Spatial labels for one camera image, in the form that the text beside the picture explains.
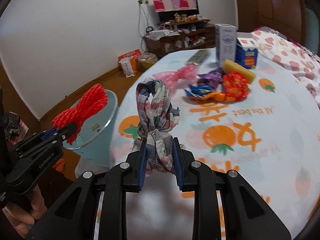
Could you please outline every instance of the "bucket rim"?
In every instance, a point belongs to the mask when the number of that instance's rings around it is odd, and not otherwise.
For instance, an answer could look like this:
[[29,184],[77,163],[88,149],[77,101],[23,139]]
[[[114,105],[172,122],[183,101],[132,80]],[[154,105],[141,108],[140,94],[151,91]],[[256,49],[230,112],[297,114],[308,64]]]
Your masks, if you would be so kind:
[[110,116],[110,118],[109,118],[109,120],[108,120],[108,122],[106,122],[106,124],[105,124],[105,126],[103,127],[103,128],[101,128],[101,130],[97,133],[97,134],[95,134],[94,136],[92,136],[92,138],[89,140],[89,141],[87,141],[87,142],[85,142],[84,144],[82,144],[82,145],[80,145],[80,146],[78,146],[78,147],[75,147],[75,148],[69,148],[69,147],[66,147],[66,146],[62,146],[64,149],[66,149],[66,150],[70,150],[70,151],[74,151],[74,150],[78,150],[78,149],[81,149],[82,147],[84,147],[84,146],[86,146],[87,144],[89,144],[90,142],[92,142],[95,138],[97,138],[104,130],[105,130],[105,128],[107,128],[107,126],[109,125],[109,123],[111,122],[111,120],[112,120],[112,118],[114,117],[114,115],[115,115],[115,113],[116,113],[116,109],[117,109],[117,107],[118,107],[118,97],[117,97],[117,95],[113,92],[113,91],[111,91],[111,90],[108,90],[108,89],[105,89],[105,91],[107,92],[110,92],[114,97],[115,97],[115,106],[114,106],[114,108],[113,108],[113,110],[112,110],[112,113],[111,113],[111,116]]

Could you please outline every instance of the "television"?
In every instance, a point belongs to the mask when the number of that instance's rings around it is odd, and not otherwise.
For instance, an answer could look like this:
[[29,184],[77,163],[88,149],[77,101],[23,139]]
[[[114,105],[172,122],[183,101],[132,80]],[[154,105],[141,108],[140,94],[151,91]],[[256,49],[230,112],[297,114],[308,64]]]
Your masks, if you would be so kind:
[[160,22],[174,20],[174,15],[199,14],[198,0],[153,0]]

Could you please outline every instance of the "yellow sponge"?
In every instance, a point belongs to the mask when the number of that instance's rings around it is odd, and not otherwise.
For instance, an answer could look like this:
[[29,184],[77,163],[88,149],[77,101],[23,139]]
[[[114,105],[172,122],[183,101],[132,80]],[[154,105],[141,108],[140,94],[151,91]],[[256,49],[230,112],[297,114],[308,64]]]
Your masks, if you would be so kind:
[[223,69],[224,73],[226,73],[226,74],[230,73],[231,71],[239,72],[240,74],[242,74],[245,77],[248,84],[251,84],[253,82],[253,80],[256,78],[256,75],[254,73],[252,73],[250,70],[247,70],[246,68],[231,61],[230,59],[226,59],[222,69]]

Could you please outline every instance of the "metal screw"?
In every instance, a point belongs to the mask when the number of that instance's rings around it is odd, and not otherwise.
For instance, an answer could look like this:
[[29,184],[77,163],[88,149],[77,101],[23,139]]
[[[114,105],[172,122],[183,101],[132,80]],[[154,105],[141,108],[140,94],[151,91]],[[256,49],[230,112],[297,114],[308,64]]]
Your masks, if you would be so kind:
[[84,174],[83,174],[83,177],[85,178],[85,179],[88,179],[88,178],[90,178],[92,176],[92,172],[91,171],[86,171]]
[[192,167],[199,168],[201,166],[201,162],[194,161],[191,163]]
[[236,171],[234,171],[234,170],[229,171],[228,174],[229,174],[230,177],[233,177],[233,178],[235,178],[236,176],[238,176],[238,172],[236,172]]
[[120,164],[120,168],[121,169],[127,169],[127,168],[129,168],[130,167],[130,164],[129,163],[121,163]]

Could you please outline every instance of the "trash can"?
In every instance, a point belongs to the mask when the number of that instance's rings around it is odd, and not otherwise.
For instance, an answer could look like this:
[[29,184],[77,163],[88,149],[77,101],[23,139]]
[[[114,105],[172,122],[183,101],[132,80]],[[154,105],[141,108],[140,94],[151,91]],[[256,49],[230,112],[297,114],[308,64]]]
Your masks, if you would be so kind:
[[72,145],[64,141],[63,147],[96,164],[110,168],[109,147],[118,112],[118,98],[110,90],[105,90],[105,92],[108,95],[107,105],[84,122]]

